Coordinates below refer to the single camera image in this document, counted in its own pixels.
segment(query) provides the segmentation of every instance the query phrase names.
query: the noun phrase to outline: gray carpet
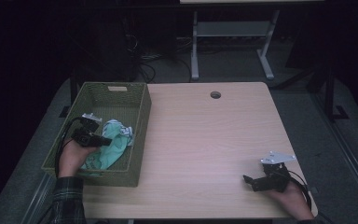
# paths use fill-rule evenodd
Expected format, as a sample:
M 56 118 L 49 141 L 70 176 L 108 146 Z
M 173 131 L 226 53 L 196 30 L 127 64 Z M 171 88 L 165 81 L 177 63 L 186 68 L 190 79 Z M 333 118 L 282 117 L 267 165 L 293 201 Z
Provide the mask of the gray carpet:
M 268 59 L 276 78 L 266 80 L 255 54 L 257 47 L 259 43 L 255 42 L 243 45 L 242 49 L 225 47 L 225 50 L 215 54 L 201 54 L 199 82 L 263 81 L 273 86 L 299 72 L 284 67 L 291 43 L 274 42 L 268 51 Z M 189 53 L 179 54 L 178 58 L 190 66 Z M 154 82 L 188 82 L 189 73 L 183 62 L 157 60 L 149 63 L 157 72 Z M 137 81 L 143 81 L 143 78 L 139 76 Z M 323 93 L 315 96 L 307 93 L 307 81 L 304 78 L 284 91 L 271 91 L 272 97 L 319 211 L 334 223 L 357 224 L 358 181 L 343 156 L 341 144 L 332 131 L 332 124 L 326 122 L 318 107 L 318 99 Z M 336 85 L 335 100 L 337 105 L 343 106 L 350 119 L 338 120 L 334 127 L 339 129 L 358 159 L 358 106 L 348 89 L 339 82 Z M 59 115 L 63 107 L 69 104 L 69 82 L 66 81 L 57 92 L 0 196 L 0 224 L 21 223 L 25 215 L 30 220 L 28 223 L 35 223 L 35 219 L 46 211 L 51 200 L 50 191 L 44 198 L 44 195 L 40 195 L 43 186 L 39 185 L 43 180 L 50 186 L 53 182 L 43 179 L 45 175 L 40 167 L 62 126 L 63 119 L 59 119 Z M 42 206 L 35 206 L 38 202 L 34 196 L 35 199 L 44 199 L 40 202 Z M 287 218 L 274 220 L 274 223 L 295 222 Z

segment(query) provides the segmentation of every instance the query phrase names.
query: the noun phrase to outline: basket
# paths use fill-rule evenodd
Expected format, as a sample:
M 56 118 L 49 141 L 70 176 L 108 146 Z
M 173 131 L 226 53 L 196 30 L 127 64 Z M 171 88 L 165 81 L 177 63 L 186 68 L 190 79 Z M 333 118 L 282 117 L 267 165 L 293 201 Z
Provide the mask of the basket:
M 132 127 L 133 145 L 128 146 L 123 155 L 107 170 L 81 170 L 78 175 L 84 179 L 86 185 L 137 187 L 151 104 L 150 94 L 144 83 L 85 82 L 42 169 L 55 176 L 55 152 L 64 127 L 73 118 L 92 113 L 95 117 L 103 119 L 96 134 L 102 134 L 105 122 L 116 119 L 124 126 Z M 74 122 L 67 137 L 70 137 L 79 125 L 78 122 Z

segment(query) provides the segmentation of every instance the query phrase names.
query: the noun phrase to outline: background desk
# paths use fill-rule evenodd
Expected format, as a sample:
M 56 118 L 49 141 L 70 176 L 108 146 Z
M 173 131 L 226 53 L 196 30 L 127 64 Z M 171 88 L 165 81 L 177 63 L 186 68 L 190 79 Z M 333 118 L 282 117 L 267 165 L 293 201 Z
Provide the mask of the background desk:
M 294 154 L 264 83 L 148 87 L 153 103 L 139 186 L 86 186 L 86 217 L 287 217 L 242 179 L 264 176 L 260 159 L 271 150 Z M 302 176 L 297 161 L 286 165 Z

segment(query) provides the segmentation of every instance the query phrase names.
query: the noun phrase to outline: sleeve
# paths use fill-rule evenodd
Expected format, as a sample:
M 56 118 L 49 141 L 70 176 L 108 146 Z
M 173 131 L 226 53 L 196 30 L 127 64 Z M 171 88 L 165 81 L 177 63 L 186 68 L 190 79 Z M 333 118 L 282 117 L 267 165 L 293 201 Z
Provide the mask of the sleeve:
M 297 224 L 324 224 L 324 222 L 321 220 L 313 219 L 298 221 Z
M 83 180 L 77 177 L 57 179 L 53 190 L 50 224 L 86 224 L 83 207 Z

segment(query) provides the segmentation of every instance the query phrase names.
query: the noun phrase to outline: green fabric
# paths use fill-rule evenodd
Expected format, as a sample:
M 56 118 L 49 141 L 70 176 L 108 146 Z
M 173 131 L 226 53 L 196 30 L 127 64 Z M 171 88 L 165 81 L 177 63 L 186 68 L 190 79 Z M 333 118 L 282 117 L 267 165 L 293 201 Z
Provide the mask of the green fabric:
M 127 146 L 132 144 L 132 128 L 125 127 L 121 122 L 111 119 L 103 126 L 103 137 L 112 139 L 110 146 L 102 146 L 100 150 L 89 154 L 82 169 L 109 168 L 123 155 Z

